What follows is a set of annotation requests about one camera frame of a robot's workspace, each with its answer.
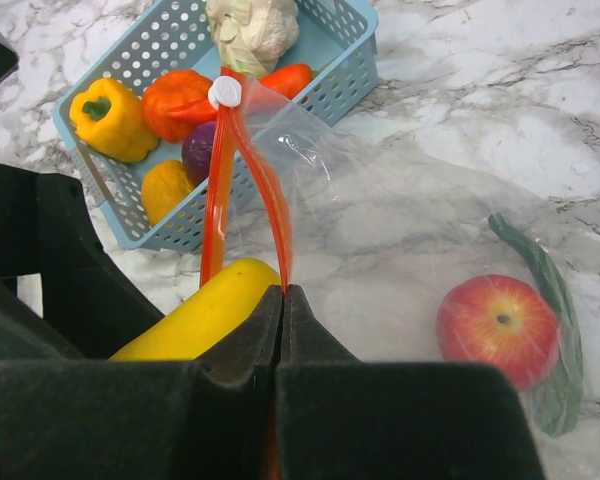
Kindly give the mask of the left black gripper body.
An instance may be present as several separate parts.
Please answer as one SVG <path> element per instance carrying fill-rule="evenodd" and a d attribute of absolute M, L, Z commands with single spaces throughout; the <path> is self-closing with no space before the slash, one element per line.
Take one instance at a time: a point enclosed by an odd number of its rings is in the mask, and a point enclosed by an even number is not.
<path fill-rule="evenodd" d="M 104 252 L 78 180 L 0 164 L 0 360 L 105 359 L 161 317 Z"/>

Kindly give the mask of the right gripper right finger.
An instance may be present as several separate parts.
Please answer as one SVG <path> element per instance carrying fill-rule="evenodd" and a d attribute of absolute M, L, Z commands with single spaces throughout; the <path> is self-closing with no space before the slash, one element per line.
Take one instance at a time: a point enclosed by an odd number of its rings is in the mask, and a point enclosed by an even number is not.
<path fill-rule="evenodd" d="M 297 285 L 276 369 L 283 479 L 541 479 L 511 384 L 477 363 L 356 359 Z"/>

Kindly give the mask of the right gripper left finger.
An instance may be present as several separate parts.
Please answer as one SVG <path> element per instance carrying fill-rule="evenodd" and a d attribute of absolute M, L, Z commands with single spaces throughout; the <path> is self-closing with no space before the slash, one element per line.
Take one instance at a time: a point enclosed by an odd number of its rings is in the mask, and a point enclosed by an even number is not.
<path fill-rule="evenodd" d="M 0 479 L 257 479 L 282 293 L 194 361 L 0 361 Z"/>

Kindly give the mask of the yellow lemon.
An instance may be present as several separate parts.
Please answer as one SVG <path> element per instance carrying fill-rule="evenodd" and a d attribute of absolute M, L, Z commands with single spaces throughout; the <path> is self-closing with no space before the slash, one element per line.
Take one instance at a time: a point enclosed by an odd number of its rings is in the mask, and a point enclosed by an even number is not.
<path fill-rule="evenodd" d="M 279 274 L 265 262 L 237 260 L 110 359 L 194 360 L 239 327 L 268 287 L 279 283 Z"/>

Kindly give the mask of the clear zip top bag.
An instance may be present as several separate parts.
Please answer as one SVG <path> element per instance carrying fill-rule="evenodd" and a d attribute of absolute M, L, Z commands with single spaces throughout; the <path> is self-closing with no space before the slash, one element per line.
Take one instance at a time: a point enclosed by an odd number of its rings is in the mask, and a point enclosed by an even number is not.
<path fill-rule="evenodd" d="M 249 110 L 250 90 L 279 104 Z M 271 238 L 284 287 L 302 286 L 318 317 L 372 361 L 447 361 L 436 317 L 446 294 L 482 275 L 529 284 L 560 326 L 556 363 L 517 392 L 549 474 L 591 466 L 576 442 L 585 390 L 576 309 L 555 249 L 561 228 L 535 195 L 406 147 L 375 149 L 335 131 L 258 80 L 225 70 L 217 111 L 201 279 Z"/>

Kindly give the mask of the red apple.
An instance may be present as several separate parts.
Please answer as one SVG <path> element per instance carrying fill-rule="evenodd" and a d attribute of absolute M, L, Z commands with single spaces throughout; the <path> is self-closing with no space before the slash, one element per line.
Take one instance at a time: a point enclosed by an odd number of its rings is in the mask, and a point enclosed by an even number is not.
<path fill-rule="evenodd" d="M 518 391 L 542 382 L 559 352 L 554 311 L 529 284 L 504 275 L 476 276 L 451 289 L 436 334 L 443 359 L 495 366 Z"/>

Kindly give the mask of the blue plastic basket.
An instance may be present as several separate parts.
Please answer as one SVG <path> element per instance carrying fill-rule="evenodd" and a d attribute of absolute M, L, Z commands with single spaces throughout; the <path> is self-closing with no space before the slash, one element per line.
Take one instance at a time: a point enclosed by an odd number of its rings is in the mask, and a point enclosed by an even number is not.
<path fill-rule="evenodd" d="M 319 75 L 294 101 L 332 126 L 378 83 L 378 14 L 370 2 L 356 0 L 301 1 L 298 8 L 300 37 L 280 63 L 305 63 L 319 69 Z M 194 251 L 203 238 L 206 187 L 198 186 L 164 220 L 150 226 L 141 202 L 142 180 L 155 165 L 175 158 L 179 146 L 162 142 L 144 161 L 121 164 L 76 136 L 69 108 L 74 97 L 99 78 L 112 78 L 136 95 L 172 69 L 192 68 L 216 78 L 221 62 L 209 30 L 204 2 L 155 2 L 68 90 L 54 111 L 56 128 L 84 184 L 125 249 Z"/>

